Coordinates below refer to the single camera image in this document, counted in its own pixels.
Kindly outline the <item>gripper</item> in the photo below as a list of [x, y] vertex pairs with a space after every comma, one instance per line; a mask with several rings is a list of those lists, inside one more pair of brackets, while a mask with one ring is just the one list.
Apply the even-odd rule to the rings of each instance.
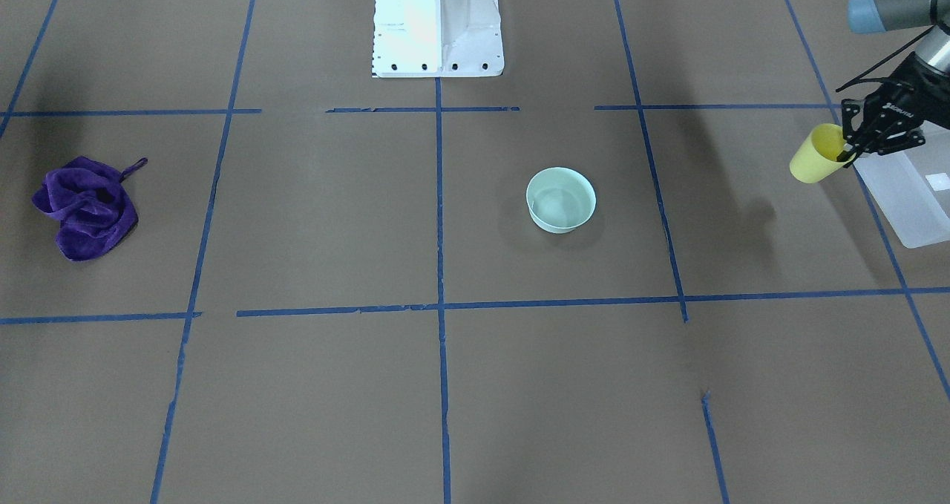
[[845, 144], [838, 163], [853, 165], [864, 154], [885, 156], [924, 145], [922, 125], [926, 122], [944, 131], [949, 128], [948, 70], [931, 65], [916, 52], [889, 76], [858, 76], [841, 89], [863, 82], [877, 88], [861, 100], [842, 100]]

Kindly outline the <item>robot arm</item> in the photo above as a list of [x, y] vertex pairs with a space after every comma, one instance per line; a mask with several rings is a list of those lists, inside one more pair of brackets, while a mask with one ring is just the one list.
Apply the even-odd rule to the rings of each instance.
[[862, 100], [842, 101], [844, 148], [838, 162], [851, 166], [865, 154], [885, 156], [924, 145], [926, 122], [948, 128], [949, 0], [849, 0], [852, 33], [888, 33], [922, 27], [923, 33], [845, 82], [878, 88]]

